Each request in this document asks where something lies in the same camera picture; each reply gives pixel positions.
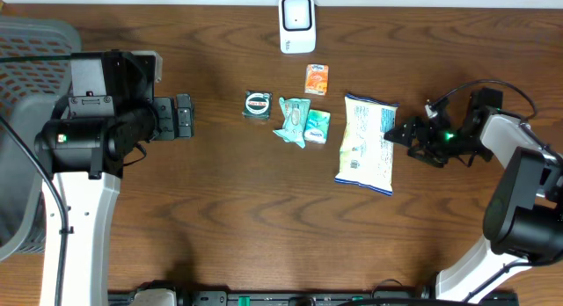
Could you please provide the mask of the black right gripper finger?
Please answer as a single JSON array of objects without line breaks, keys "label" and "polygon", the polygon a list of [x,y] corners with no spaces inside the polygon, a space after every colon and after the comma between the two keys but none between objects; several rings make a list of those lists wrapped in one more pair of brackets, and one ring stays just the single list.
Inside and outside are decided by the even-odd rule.
[{"label": "black right gripper finger", "polygon": [[384,139],[388,142],[396,143],[406,147],[413,145],[418,128],[418,118],[412,117],[405,123],[394,127],[384,133]]},{"label": "black right gripper finger", "polygon": [[445,165],[444,159],[438,157],[435,153],[430,151],[426,146],[417,144],[408,149],[407,155],[416,160],[422,161],[425,164],[431,165],[435,168],[443,168]]}]

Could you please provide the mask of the yellow wet wipes pack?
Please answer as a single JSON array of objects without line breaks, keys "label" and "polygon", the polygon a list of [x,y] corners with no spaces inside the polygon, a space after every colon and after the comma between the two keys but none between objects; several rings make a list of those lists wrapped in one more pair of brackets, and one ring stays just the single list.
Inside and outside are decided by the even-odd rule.
[{"label": "yellow wet wipes pack", "polygon": [[348,93],[345,108],[346,127],[334,181],[393,195],[394,147],[384,135],[395,127],[398,104]]}]

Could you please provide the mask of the round black red tin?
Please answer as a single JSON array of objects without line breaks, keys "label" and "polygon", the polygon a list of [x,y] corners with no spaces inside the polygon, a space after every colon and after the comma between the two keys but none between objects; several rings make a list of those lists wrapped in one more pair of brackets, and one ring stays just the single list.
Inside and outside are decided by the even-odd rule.
[{"label": "round black red tin", "polygon": [[273,94],[263,91],[247,91],[242,112],[245,118],[268,120],[271,113]]}]

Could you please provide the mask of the small green tissue packet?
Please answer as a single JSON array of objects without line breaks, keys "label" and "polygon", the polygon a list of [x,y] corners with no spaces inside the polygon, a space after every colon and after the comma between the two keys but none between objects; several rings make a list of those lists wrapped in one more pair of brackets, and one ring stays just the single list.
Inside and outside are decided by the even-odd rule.
[{"label": "small green tissue packet", "polygon": [[305,125],[303,137],[307,142],[325,144],[328,138],[331,114],[311,109]]}]

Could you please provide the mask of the small orange box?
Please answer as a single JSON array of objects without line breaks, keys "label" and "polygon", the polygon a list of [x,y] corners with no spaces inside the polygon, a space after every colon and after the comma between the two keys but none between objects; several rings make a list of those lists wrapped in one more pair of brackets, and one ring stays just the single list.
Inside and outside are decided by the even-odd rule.
[{"label": "small orange box", "polygon": [[324,64],[308,64],[304,92],[324,96],[327,93],[329,66]]}]

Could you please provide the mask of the green tissue pack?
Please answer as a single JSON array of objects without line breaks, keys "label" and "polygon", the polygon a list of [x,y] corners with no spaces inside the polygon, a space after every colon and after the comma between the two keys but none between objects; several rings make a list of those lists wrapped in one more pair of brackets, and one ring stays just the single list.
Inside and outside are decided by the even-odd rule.
[{"label": "green tissue pack", "polygon": [[293,142],[301,149],[304,149],[305,140],[303,133],[311,101],[306,98],[279,98],[279,104],[284,116],[284,122],[280,129],[274,130],[274,133],[285,142]]}]

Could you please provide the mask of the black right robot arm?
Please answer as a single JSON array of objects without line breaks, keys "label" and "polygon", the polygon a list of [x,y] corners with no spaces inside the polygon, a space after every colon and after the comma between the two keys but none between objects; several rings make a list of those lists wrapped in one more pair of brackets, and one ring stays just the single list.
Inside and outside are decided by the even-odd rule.
[{"label": "black right robot arm", "polygon": [[479,241],[439,272],[429,298],[478,303],[512,276],[562,260],[562,156],[542,143],[524,118],[498,99],[471,96],[463,126],[448,128],[443,104],[426,107],[385,133],[408,156],[434,167],[464,154],[496,158],[504,173],[483,219]]}]

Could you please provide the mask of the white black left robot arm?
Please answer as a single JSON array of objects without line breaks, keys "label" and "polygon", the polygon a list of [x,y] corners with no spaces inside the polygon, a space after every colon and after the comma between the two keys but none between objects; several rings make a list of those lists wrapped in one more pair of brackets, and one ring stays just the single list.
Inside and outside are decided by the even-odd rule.
[{"label": "white black left robot arm", "polygon": [[106,305],[110,230],[125,157],[144,142],[193,136],[194,104],[174,98],[94,95],[67,100],[69,116],[37,134],[47,242],[40,304]]}]

